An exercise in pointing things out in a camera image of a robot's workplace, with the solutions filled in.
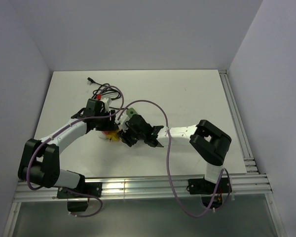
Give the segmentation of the yellow plug adapter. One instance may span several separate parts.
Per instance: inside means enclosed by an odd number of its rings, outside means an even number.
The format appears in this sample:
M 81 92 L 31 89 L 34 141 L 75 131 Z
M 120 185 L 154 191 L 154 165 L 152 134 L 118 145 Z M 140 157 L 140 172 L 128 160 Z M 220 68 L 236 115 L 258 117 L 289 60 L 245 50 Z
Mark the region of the yellow plug adapter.
M 110 142 L 118 142 L 120 140 L 118 132 L 116 131 L 109 131 L 106 134 L 106 139 L 109 140 Z

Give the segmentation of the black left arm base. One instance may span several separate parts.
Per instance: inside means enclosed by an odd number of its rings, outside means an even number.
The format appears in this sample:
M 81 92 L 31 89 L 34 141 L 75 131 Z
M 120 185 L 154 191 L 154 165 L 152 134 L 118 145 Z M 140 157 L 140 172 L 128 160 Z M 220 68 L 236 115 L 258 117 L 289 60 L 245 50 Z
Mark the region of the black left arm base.
M 76 189 L 59 187 L 56 198 L 67 200 L 67 210 L 71 215 L 81 218 L 91 217 L 98 214 L 103 208 L 103 202 L 100 199 L 102 184 L 102 182 L 85 183 L 84 187 Z M 91 199 L 97 200 L 100 206 L 94 213 L 85 214 Z

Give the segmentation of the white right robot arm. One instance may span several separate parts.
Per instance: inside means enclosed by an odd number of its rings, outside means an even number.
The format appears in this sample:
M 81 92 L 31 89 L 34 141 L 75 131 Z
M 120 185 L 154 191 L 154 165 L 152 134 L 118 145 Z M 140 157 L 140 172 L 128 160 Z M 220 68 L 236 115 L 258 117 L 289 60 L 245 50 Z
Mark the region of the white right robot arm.
M 192 145 L 207 163 L 205 190 L 213 193 L 221 186 L 219 175 L 232 139 L 211 122 L 203 119 L 192 126 L 166 128 L 152 126 L 138 114 L 123 115 L 115 122 L 120 129 L 120 139 L 129 147 L 143 141 L 150 147 L 161 148 L 168 146 L 169 140 L 172 145 Z

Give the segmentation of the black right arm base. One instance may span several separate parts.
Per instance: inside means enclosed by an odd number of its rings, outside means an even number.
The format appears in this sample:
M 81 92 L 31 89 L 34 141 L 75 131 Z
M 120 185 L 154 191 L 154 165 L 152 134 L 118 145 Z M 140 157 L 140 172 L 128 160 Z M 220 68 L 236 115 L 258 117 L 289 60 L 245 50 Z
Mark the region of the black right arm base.
M 211 183 L 204 178 L 188 179 L 186 190 L 191 195 L 212 195 L 216 184 Z M 228 194 L 232 191 L 228 178 L 221 178 L 216 194 Z

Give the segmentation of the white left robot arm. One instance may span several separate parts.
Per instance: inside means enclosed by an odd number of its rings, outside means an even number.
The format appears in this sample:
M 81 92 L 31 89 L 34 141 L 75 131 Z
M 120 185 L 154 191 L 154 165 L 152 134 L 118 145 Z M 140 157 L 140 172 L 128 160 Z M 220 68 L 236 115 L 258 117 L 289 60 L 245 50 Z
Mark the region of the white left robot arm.
M 86 107 L 71 116 L 61 128 L 41 139 L 29 139 L 24 146 L 18 169 L 19 179 L 31 190 L 40 188 L 68 188 L 74 197 L 86 192 L 82 174 L 60 168 L 60 154 L 75 140 L 91 130 L 115 131 L 116 111 L 110 109 L 111 98 L 88 99 Z

